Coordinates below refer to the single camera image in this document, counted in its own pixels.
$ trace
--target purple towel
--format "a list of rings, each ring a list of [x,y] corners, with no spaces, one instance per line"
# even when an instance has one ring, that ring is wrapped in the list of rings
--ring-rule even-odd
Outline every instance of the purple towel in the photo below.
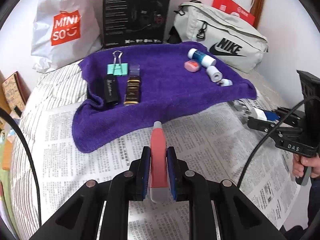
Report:
[[[210,81],[204,68],[191,73],[184,68],[191,48],[208,53],[197,42],[140,45],[109,49],[86,57],[79,65],[88,82],[88,99],[77,109],[72,135],[77,148],[92,152],[104,144],[134,130],[151,127],[174,118],[196,114],[217,103],[240,98],[255,99],[254,86],[228,65],[217,59],[216,67],[233,86],[220,87]],[[128,76],[117,77],[121,102],[108,107],[103,101],[103,78],[107,64],[113,63],[112,52],[120,49],[122,63],[140,64],[141,102],[124,106]]]

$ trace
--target mint green binder clip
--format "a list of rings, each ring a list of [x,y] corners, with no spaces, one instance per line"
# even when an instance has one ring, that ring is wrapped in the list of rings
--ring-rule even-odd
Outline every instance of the mint green binder clip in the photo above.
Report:
[[[117,57],[116,52],[119,52],[119,64],[116,64]],[[128,74],[128,63],[121,63],[121,55],[122,51],[116,50],[112,53],[113,57],[113,64],[108,64],[107,74],[113,74],[114,76],[126,76]]]

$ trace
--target screw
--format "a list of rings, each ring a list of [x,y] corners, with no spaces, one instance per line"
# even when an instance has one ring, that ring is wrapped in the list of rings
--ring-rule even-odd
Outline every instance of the screw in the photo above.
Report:
[[[222,185],[225,186],[225,187],[231,187],[232,186],[232,182],[228,179],[225,179],[223,182],[222,182]]]
[[[133,176],[133,172],[132,171],[125,171],[123,173],[123,176],[125,176],[126,178],[130,178]]]
[[[194,171],[186,171],[184,173],[187,177],[193,177],[195,175],[195,172]]]
[[[96,182],[94,180],[88,180],[85,184],[87,187],[94,187]]]

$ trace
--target black box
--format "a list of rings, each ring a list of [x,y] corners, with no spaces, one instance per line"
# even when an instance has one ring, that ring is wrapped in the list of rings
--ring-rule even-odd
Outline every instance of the black box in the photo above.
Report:
[[[105,48],[162,43],[170,0],[103,0]]]

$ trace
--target human hand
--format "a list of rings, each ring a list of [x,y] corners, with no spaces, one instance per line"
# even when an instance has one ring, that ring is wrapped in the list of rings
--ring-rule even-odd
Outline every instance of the human hand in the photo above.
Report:
[[[296,178],[303,177],[304,167],[312,167],[312,172],[310,177],[317,178],[320,176],[320,158],[316,157],[306,158],[297,154],[293,154],[293,164],[292,164],[292,174]]]

